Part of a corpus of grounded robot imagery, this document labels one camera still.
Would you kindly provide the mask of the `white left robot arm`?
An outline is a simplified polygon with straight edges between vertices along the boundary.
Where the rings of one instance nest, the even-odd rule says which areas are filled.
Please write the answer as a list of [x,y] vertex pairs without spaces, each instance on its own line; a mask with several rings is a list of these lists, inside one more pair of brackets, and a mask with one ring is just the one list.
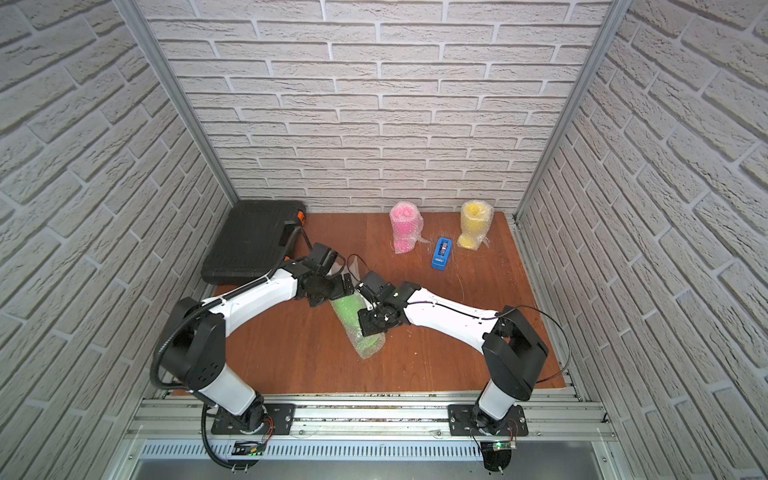
[[345,266],[337,272],[307,258],[286,260],[226,294],[200,302],[177,302],[163,327],[150,367],[150,381],[163,390],[184,390],[217,406],[248,431],[263,423],[262,396],[227,365],[226,341],[238,328],[272,307],[306,299],[311,306],[354,293]]

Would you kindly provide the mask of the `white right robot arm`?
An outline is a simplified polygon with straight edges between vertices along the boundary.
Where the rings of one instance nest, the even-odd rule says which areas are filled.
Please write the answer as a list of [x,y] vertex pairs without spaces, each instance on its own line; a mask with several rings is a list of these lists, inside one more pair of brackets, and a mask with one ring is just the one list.
[[370,305],[358,313],[365,335],[414,325],[438,331],[482,354],[490,380],[476,402],[479,414],[500,421],[516,402],[530,399],[549,349],[519,309],[474,308],[408,282],[398,287],[362,283],[357,290]]

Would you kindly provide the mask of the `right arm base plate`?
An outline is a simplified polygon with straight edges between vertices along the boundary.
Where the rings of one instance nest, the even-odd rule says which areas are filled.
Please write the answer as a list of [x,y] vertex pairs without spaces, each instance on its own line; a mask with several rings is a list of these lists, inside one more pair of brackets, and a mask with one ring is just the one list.
[[475,438],[490,436],[525,437],[529,434],[527,419],[520,405],[509,408],[502,419],[494,419],[477,404],[451,404],[447,407],[452,436]]

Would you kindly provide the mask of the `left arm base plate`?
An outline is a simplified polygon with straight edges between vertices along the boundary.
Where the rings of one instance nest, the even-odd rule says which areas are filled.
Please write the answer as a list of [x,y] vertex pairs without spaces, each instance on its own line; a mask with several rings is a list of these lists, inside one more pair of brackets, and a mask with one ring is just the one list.
[[258,403],[242,415],[219,407],[210,431],[214,435],[288,435],[295,411],[296,405],[289,403]]

